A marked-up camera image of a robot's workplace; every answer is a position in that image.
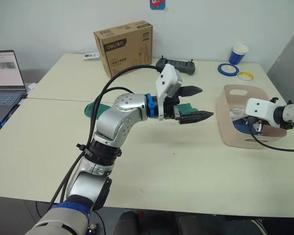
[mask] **white label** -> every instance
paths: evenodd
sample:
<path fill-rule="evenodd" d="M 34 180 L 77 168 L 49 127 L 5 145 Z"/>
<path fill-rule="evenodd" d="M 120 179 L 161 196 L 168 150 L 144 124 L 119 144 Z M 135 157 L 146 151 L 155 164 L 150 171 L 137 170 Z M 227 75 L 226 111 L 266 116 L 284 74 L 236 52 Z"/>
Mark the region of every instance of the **white label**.
<path fill-rule="evenodd" d="M 100 57 L 99 52 L 84 54 L 84 60 L 98 59 Z"/>

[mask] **green cloth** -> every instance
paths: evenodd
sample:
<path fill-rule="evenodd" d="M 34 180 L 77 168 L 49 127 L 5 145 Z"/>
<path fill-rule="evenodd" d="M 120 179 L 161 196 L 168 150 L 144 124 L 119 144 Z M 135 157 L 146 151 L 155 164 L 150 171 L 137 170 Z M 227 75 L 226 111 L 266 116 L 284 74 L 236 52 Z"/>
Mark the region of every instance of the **green cloth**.
<path fill-rule="evenodd" d="M 177 108 L 182 115 L 191 114 L 192 112 L 198 111 L 198 109 L 193 109 L 190 103 L 179 104 Z"/>
<path fill-rule="evenodd" d="M 94 105 L 93 103 L 90 103 L 86 106 L 86 108 L 84 110 L 84 114 L 86 116 L 91 117 L 93 105 Z M 100 117 L 100 115 L 109 108 L 111 108 L 111 107 L 108 105 L 100 104 L 96 119 L 98 119 Z M 198 111 L 198 109 L 192 108 L 190 103 L 179 104 L 177 106 L 177 108 L 182 115 L 191 114 L 192 112 Z"/>
<path fill-rule="evenodd" d="M 89 118 L 91 117 L 92 115 L 92 109 L 93 109 L 93 106 L 94 106 L 94 103 L 90 103 L 86 106 L 85 110 L 84 110 L 84 114 L 86 116 L 88 116 Z M 99 109 L 98 109 L 98 113 L 97 113 L 97 117 L 96 119 L 98 119 L 100 117 L 100 115 L 106 111 L 107 109 L 110 109 L 111 107 L 108 106 L 108 105 L 104 105 L 104 104 L 100 104 L 99 105 Z"/>

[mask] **laptop screen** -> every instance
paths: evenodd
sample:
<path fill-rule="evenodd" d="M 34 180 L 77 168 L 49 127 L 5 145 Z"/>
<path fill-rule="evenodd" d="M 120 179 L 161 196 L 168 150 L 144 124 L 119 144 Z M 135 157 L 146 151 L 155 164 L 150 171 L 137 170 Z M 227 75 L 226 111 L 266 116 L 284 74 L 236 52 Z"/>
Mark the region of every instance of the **laptop screen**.
<path fill-rule="evenodd" d="M 0 51 L 0 90 L 25 90 L 14 51 Z"/>

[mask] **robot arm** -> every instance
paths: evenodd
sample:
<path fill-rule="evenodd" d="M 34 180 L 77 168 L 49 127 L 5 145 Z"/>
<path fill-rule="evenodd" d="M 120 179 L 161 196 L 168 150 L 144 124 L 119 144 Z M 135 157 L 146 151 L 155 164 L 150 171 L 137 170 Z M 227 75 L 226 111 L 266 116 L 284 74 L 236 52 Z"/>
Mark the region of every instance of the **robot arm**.
<path fill-rule="evenodd" d="M 181 87 L 182 79 L 174 66 L 167 64 L 157 82 L 157 96 L 123 94 L 97 121 L 97 129 L 68 185 L 67 200 L 48 211 L 26 235 L 85 235 L 91 210 L 100 209 L 110 190 L 109 175 L 114 162 L 122 154 L 120 148 L 131 128 L 148 118 L 175 119 L 180 124 L 205 120 L 213 115 L 196 111 L 179 112 L 179 96 L 191 96 L 202 89 Z"/>
<path fill-rule="evenodd" d="M 294 104 L 281 106 L 275 103 L 277 98 L 271 101 L 251 98 L 247 101 L 244 114 L 265 120 L 269 125 L 282 129 L 294 128 Z"/>

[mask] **black remote controller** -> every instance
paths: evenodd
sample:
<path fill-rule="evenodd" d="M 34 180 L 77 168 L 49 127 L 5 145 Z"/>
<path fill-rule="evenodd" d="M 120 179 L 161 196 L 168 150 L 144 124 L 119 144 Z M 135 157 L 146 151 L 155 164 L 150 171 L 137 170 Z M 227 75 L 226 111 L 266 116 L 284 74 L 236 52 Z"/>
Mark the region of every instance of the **black remote controller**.
<path fill-rule="evenodd" d="M 176 70 L 179 70 L 180 72 L 187 73 L 188 75 L 192 75 L 195 72 L 195 64 L 193 60 L 184 62 L 184 61 L 178 61 L 178 60 L 167 60 L 163 56 L 161 59 L 158 60 L 156 66 L 160 68 L 164 68 L 166 64 L 173 65 Z"/>

